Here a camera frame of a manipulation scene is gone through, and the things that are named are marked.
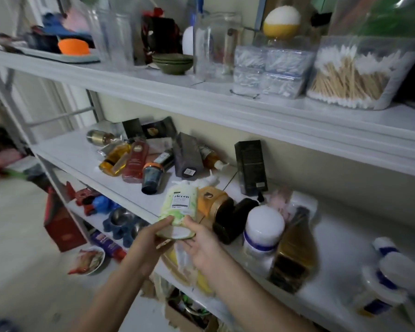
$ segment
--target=floor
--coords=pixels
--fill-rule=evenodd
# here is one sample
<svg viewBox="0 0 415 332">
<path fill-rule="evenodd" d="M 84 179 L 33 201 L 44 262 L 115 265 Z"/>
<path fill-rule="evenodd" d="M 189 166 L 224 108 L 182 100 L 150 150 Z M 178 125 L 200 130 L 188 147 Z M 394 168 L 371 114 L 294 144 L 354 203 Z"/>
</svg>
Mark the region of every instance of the floor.
<svg viewBox="0 0 415 332">
<path fill-rule="evenodd" d="M 42 225 L 46 193 L 18 179 L 0 181 L 0 315 L 22 331 L 63 332 L 86 309 L 117 268 L 111 261 L 94 276 L 68 276 L 75 251 L 60 254 Z M 138 297 L 119 332 L 174 331 L 162 305 Z"/>
</svg>

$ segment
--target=hand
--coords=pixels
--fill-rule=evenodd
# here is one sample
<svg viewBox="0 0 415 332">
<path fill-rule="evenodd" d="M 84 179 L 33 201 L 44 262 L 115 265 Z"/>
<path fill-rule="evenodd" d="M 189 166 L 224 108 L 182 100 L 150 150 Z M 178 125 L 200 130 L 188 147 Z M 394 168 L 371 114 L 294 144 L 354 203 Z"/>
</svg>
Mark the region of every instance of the hand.
<svg viewBox="0 0 415 332">
<path fill-rule="evenodd" d="M 183 218 L 184 225 L 196 235 L 192 239 L 182 240 L 183 249 L 192 258 L 194 266 L 205 276 L 215 270 L 216 262 L 226 254 L 215 234 L 202 224 L 194 222 L 190 216 Z"/>
<path fill-rule="evenodd" d="M 123 263 L 132 263 L 132 266 L 136 271 L 138 270 L 144 278 L 149 277 L 161 254 L 165 253 L 173 245 L 173 241 L 170 241 L 157 249 L 158 245 L 166 241 L 166 239 L 158 237 L 157 232 L 164 229 L 166 226 L 169 226 L 173 219 L 174 217 L 169 216 L 141 229 L 133 241 Z"/>
</svg>

